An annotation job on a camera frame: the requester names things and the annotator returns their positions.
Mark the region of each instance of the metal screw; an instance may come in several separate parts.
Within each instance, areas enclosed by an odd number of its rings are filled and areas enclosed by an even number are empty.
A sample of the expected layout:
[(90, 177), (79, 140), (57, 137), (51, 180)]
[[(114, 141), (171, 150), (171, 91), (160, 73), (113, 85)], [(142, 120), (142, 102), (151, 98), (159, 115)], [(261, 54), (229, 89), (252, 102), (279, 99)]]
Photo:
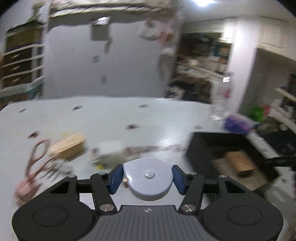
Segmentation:
[(190, 213), (196, 210), (196, 207), (192, 204), (185, 204), (181, 207), (184, 212)]
[(125, 188), (128, 188), (128, 179), (127, 178), (123, 179), (123, 185)]
[(100, 210), (103, 212), (111, 212), (114, 209), (114, 206), (112, 204), (103, 204), (100, 206)]

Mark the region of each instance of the wooden block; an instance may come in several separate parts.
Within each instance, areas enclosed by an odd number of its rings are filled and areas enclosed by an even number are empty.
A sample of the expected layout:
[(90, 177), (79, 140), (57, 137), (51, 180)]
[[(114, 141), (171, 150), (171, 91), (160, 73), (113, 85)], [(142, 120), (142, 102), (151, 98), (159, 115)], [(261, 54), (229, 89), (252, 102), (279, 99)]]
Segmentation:
[(230, 151), (225, 154), (226, 159), (233, 165), (235, 171), (241, 177), (250, 176), (255, 169), (254, 164), (241, 151)]
[(49, 147), (49, 155), (59, 154), (60, 159), (69, 159), (85, 150), (84, 141), (85, 138), (80, 133), (66, 137)]

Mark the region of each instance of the pink object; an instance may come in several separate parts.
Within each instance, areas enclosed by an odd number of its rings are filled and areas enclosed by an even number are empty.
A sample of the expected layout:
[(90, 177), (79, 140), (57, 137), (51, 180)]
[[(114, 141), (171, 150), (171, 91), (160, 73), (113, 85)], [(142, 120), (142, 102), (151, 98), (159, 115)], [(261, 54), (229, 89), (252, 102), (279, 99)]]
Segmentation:
[[(43, 154), (41, 156), (39, 156), (38, 158), (35, 158), (35, 152), (37, 150), (37, 147), (45, 142), (45, 148), (43, 151)], [(30, 168), (37, 162), (39, 161), (41, 158), (43, 158), (49, 148), (49, 144), (50, 144), (50, 140), (45, 139), (45, 140), (41, 140), (39, 141), (35, 147), (32, 150), (31, 153), (31, 157), (28, 161), (27, 167), (26, 167), (26, 171), (25, 171), (25, 179), (22, 180), (15, 189), (15, 198), (17, 199), (18, 203), (20, 205), (23, 205), (24, 203), (28, 202), (29, 200), (31, 200), (34, 195), (36, 194), (36, 192), (38, 191), (40, 185), (35, 183), (35, 177), (42, 171), (47, 170), (48, 168), (46, 167), (46, 164), (49, 163), (52, 160), (57, 159), (57, 155), (53, 155), (52, 157), (50, 157), (49, 159), (47, 159), (39, 169), (37, 169), (34, 173), (30, 174)]]
[(170, 32), (173, 32), (173, 30), (172, 30), (173, 22), (174, 22), (173, 19), (161, 21), (160, 34), (159, 34), (159, 36), (160, 36), (159, 41), (161, 43), (161, 47), (165, 46), (165, 42), (168, 37), (168, 34)]

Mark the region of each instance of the logo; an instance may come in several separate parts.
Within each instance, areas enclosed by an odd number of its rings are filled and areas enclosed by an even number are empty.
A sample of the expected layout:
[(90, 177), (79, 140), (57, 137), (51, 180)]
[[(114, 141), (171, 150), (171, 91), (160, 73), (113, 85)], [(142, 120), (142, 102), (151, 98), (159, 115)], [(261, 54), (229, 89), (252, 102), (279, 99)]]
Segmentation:
[(150, 213), (150, 212), (152, 212), (153, 210), (152, 210), (151, 208), (146, 208), (146, 209), (144, 209), (144, 211), (145, 211), (146, 213)]

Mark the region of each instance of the pink scissors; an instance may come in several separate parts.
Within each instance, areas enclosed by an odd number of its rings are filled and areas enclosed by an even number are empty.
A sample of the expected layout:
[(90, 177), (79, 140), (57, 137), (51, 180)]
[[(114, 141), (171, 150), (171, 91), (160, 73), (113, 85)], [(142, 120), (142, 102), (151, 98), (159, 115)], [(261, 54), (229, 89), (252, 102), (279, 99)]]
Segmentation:
[[(37, 150), (37, 147), (42, 144), (45, 143), (45, 148), (43, 151), (43, 154), (38, 157), (35, 158), (35, 152)], [(39, 169), (37, 169), (34, 173), (30, 174), (30, 168), (40, 159), (42, 159), (49, 148), (49, 144), (50, 144), (50, 140), (49, 139), (44, 139), (39, 141), (33, 148), (30, 159), (28, 161), (27, 167), (26, 167), (26, 172), (25, 172), (25, 179), (22, 180), (15, 189), (15, 198), (17, 199), (17, 202), (20, 205), (23, 205), (24, 203), (28, 202), (29, 200), (31, 200), (34, 195), (36, 194), (36, 192), (38, 191), (40, 184), (36, 184), (35, 183), (35, 177), (42, 171), (44, 170), (48, 170), (48, 167), (46, 167), (46, 164), (49, 163), (52, 160), (56, 160), (58, 158), (58, 154), (55, 154), (53, 156), (51, 156), (50, 158), (48, 158)]]

